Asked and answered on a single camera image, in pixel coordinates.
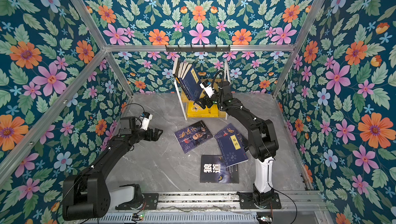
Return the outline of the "yellow cartoon cover book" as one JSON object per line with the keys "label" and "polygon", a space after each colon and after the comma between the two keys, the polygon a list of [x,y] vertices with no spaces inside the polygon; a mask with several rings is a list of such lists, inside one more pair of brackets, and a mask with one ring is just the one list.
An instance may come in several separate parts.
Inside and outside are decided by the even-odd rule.
{"label": "yellow cartoon cover book", "polygon": [[193,102],[190,102],[188,104],[187,114],[189,114],[189,115],[193,115],[193,114],[216,115],[216,114],[219,114],[219,110],[218,110],[217,105],[213,105],[211,108],[201,109],[200,107],[196,106]]}

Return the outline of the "navy book yellow label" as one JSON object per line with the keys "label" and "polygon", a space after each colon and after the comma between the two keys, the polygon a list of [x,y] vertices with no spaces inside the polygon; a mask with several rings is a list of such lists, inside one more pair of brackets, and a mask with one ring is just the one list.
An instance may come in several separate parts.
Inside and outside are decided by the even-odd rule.
{"label": "navy book yellow label", "polygon": [[184,91],[186,97],[188,98],[188,92],[187,92],[187,89],[186,89],[186,87],[185,87],[185,85],[184,85],[184,83],[182,81],[182,77],[181,77],[181,74],[182,74],[181,73],[182,72],[181,69],[182,69],[182,65],[181,65],[181,61],[179,61],[178,78],[179,78],[179,81],[180,81],[180,86],[181,86],[182,90]]}

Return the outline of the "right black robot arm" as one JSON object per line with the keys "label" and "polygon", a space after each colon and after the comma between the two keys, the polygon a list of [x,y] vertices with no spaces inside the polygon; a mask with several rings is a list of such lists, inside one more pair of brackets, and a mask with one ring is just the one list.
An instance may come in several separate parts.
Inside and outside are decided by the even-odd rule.
{"label": "right black robot arm", "polygon": [[272,183],[272,166],[279,149],[274,124],[253,114],[242,102],[233,97],[230,83],[221,80],[218,89],[213,88],[214,81],[205,80],[199,83],[205,97],[195,101],[203,109],[216,105],[218,110],[238,120],[248,132],[245,143],[255,159],[255,181],[253,184],[252,201],[258,207],[264,207],[275,197]]}

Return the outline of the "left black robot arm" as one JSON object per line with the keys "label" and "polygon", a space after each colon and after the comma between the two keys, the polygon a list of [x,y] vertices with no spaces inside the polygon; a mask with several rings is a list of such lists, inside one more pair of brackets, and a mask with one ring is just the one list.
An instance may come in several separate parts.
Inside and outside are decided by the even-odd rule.
{"label": "left black robot arm", "polygon": [[150,129],[152,115],[120,119],[119,131],[107,143],[104,151],[78,175],[68,176],[63,183],[62,217],[65,221],[104,217],[117,206],[132,209],[144,207],[139,184],[129,184],[110,191],[106,179],[117,162],[142,140],[158,141],[163,131]]}

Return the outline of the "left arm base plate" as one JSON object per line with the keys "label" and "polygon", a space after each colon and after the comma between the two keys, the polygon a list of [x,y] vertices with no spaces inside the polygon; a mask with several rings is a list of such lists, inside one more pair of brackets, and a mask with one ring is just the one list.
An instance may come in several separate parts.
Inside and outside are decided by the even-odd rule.
{"label": "left arm base plate", "polygon": [[122,203],[115,207],[116,210],[155,210],[158,205],[159,194],[142,193],[137,194],[131,201]]}

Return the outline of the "dark illustrated cover book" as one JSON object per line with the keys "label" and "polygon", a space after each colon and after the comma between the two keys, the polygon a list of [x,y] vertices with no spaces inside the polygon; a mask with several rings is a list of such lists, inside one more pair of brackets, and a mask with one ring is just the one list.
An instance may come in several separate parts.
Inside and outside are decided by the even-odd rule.
{"label": "dark illustrated cover book", "polygon": [[185,154],[213,138],[203,120],[176,131],[174,135]]}

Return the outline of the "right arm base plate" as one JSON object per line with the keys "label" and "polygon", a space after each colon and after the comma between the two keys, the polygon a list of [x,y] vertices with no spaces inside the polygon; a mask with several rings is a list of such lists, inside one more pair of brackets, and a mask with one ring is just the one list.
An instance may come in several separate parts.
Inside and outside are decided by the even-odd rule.
{"label": "right arm base plate", "polygon": [[239,197],[240,208],[243,210],[279,210],[282,208],[278,193],[271,193],[269,198],[259,204],[255,203],[253,193],[237,192],[237,196]]}

